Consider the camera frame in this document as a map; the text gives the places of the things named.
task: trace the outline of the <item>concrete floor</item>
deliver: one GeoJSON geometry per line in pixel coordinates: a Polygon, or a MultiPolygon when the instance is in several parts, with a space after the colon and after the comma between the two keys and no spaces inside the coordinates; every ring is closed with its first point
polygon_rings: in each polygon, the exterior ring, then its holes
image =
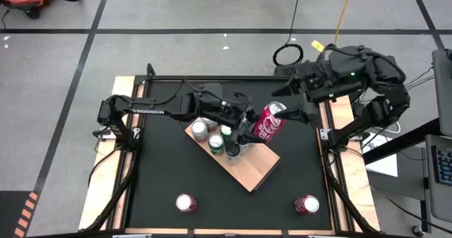
{"type": "MultiPolygon", "coordinates": [[[[342,24],[349,31],[339,36],[338,45],[364,44],[393,55],[407,80],[416,78],[431,66],[431,52],[438,48],[434,35],[452,47],[452,0],[422,1],[439,31],[429,29],[416,0],[350,0],[342,24]]],[[[303,46],[306,59],[318,55],[310,45],[313,40],[334,41],[343,2],[299,0],[294,28],[304,30],[292,37],[303,46]]],[[[8,30],[0,30],[0,190],[38,189],[40,201],[28,235],[77,230],[95,159],[91,131],[99,127],[99,103],[111,93],[115,76],[144,74],[148,62],[159,75],[271,75],[273,52],[285,43],[287,33],[270,34],[269,29],[288,29],[294,4],[54,0],[38,20],[11,11],[5,18],[8,30]],[[240,34],[230,33],[232,29],[260,30],[240,34]],[[51,165],[41,176],[46,178],[42,188],[35,184],[46,156],[51,165]]],[[[5,10],[0,7],[0,15],[5,10]]],[[[294,55],[286,51],[281,62],[294,55]]],[[[411,108],[400,120],[402,132],[391,137],[437,117],[434,81],[410,94],[411,108]]],[[[417,201],[390,197],[419,214],[417,201]]],[[[419,224],[379,195],[374,200],[387,233],[411,235],[410,227],[419,224]]],[[[446,234],[434,229],[434,236],[446,234]]]]}

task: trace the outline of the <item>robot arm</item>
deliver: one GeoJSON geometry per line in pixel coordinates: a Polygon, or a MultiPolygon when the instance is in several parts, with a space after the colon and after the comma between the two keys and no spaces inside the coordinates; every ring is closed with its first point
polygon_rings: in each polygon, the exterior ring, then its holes
{"type": "Polygon", "coordinates": [[[380,94],[362,111],[362,115],[342,129],[325,132],[328,148],[348,144],[350,138],[374,126],[385,128],[396,122],[410,106],[403,85],[405,74],[392,56],[384,56],[364,46],[338,49],[328,45],[316,61],[299,64],[291,79],[273,96],[301,95],[302,104],[276,114],[281,119],[315,123],[316,106],[326,100],[350,95],[352,102],[368,88],[380,94]],[[325,59],[326,51],[332,51],[325,59]]]}
{"type": "Polygon", "coordinates": [[[173,96],[163,102],[151,97],[133,98],[113,95],[102,101],[97,122],[110,127],[117,138],[117,143],[134,149],[137,144],[137,129],[129,129],[122,121],[125,114],[165,115],[177,121],[191,121],[197,117],[205,117],[231,128],[233,143],[265,143],[253,135],[247,128],[257,121],[251,98],[242,93],[232,93],[223,97],[223,88],[218,83],[206,83],[195,88],[187,82],[193,92],[173,96]]]}

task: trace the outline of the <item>desk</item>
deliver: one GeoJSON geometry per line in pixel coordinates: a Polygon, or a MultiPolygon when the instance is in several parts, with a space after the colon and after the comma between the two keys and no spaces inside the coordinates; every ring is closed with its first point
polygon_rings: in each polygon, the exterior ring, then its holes
{"type": "MultiPolygon", "coordinates": [[[[114,82],[112,94],[119,95],[135,95],[136,97],[143,96],[145,85],[140,82],[135,76],[118,76],[114,82]]],[[[330,103],[331,112],[330,120],[333,121],[334,126],[339,129],[352,121],[352,110],[348,97],[339,98],[337,102],[330,103]]],[[[324,128],[328,128],[328,118],[325,105],[320,105],[320,114],[324,128]]],[[[139,115],[125,116],[124,122],[130,126],[138,126],[139,115]]],[[[95,162],[100,161],[105,153],[109,153],[114,149],[115,140],[109,139],[99,144],[99,153],[97,154],[95,162]]],[[[351,142],[349,147],[359,150],[359,143],[351,142]]],[[[90,225],[99,213],[103,210],[108,200],[112,196],[114,188],[119,181],[124,178],[126,171],[129,168],[131,159],[130,153],[121,153],[117,151],[109,159],[105,160],[94,173],[88,194],[83,209],[83,214],[80,223],[80,229],[90,225]],[[118,177],[118,171],[122,171],[122,177],[118,177]]],[[[351,201],[355,204],[360,213],[367,219],[369,224],[379,230],[378,219],[374,207],[374,201],[369,188],[369,180],[364,166],[364,161],[361,157],[352,152],[344,152],[341,155],[343,178],[346,183],[347,192],[351,201]]],[[[338,171],[333,167],[333,172],[338,175],[338,171]]],[[[124,226],[124,206],[126,205],[127,193],[124,193],[119,199],[114,214],[106,222],[103,229],[119,229],[124,226]]],[[[328,199],[328,207],[337,209],[337,224],[333,223],[333,216],[330,215],[331,230],[288,230],[289,235],[303,235],[303,234],[334,234],[336,229],[348,231],[347,216],[344,211],[344,206],[338,196],[335,200],[328,199]]],[[[148,234],[188,234],[189,230],[186,228],[126,228],[128,233],[148,233],[148,234]]],[[[194,234],[267,234],[267,235],[281,235],[282,230],[258,230],[258,229],[240,229],[240,230],[220,230],[220,229],[195,229],[194,234]]]]}

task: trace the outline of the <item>table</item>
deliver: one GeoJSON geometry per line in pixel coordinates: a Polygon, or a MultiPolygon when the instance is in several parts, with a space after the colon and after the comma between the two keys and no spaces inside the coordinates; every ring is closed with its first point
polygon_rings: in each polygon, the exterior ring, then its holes
{"type": "MultiPolygon", "coordinates": [[[[166,80],[176,80],[174,77],[161,77],[166,80]]],[[[140,83],[144,77],[142,76],[118,76],[115,79],[112,94],[128,95],[128,96],[143,96],[145,92],[145,84],[140,83]]],[[[197,77],[198,80],[215,80],[215,77],[197,77]]],[[[350,101],[348,97],[341,97],[337,102],[329,102],[321,104],[319,111],[322,118],[323,128],[330,127],[334,124],[337,129],[342,128],[352,121],[352,110],[350,108],[350,101]]],[[[124,122],[129,126],[138,126],[141,122],[138,114],[125,116],[124,122]]],[[[96,157],[96,163],[100,161],[105,153],[109,153],[114,149],[114,139],[103,141],[99,144],[99,153],[96,157]]],[[[359,143],[350,142],[349,148],[360,151],[359,143]]],[[[98,214],[103,210],[104,206],[112,196],[113,190],[118,186],[121,179],[124,178],[126,171],[129,168],[131,160],[130,153],[115,152],[110,158],[105,160],[94,173],[90,187],[88,189],[85,206],[80,223],[80,229],[90,225],[98,214]]],[[[360,156],[353,152],[344,152],[341,155],[341,166],[333,166],[333,172],[336,177],[342,177],[341,182],[346,183],[346,189],[350,200],[355,204],[360,213],[367,219],[369,224],[379,230],[378,219],[374,207],[372,194],[369,188],[369,180],[364,166],[364,161],[360,156]]],[[[332,191],[327,191],[331,196],[328,197],[329,221],[331,228],[329,230],[287,230],[289,235],[303,235],[303,234],[334,234],[337,230],[348,231],[352,229],[359,230],[356,223],[350,221],[344,211],[344,206],[337,195],[332,191]]],[[[126,202],[129,200],[130,193],[124,192],[120,198],[114,214],[102,226],[103,229],[120,229],[125,227],[125,212],[126,202]]],[[[146,234],[267,234],[267,235],[282,235],[284,231],[281,229],[194,229],[188,228],[154,228],[154,227],[136,227],[126,228],[127,233],[146,233],[146,234]]]]}

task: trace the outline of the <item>black table surface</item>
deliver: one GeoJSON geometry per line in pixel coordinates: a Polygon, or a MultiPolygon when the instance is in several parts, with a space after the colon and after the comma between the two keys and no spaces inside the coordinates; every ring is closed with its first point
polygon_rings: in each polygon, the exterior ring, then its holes
{"type": "MultiPolygon", "coordinates": [[[[231,81],[222,84],[226,90],[253,96],[255,110],[260,112],[272,100],[288,107],[297,104],[296,96],[271,97],[271,92],[283,83],[231,81]]],[[[178,82],[153,81],[148,96],[163,100],[178,86],[178,82]]],[[[184,85],[179,94],[189,91],[184,85]]],[[[256,191],[249,193],[185,134],[188,125],[169,117],[145,118],[127,227],[331,230],[325,179],[313,127],[295,121],[282,126],[267,143],[280,156],[279,164],[256,191]],[[177,210],[175,201],[182,193],[192,194],[198,201],[194,212],[177,210]],[[307,194],[317,197],[320,208],[313,215],[300,215],[294,209],[294,201],[307,194]]]]}

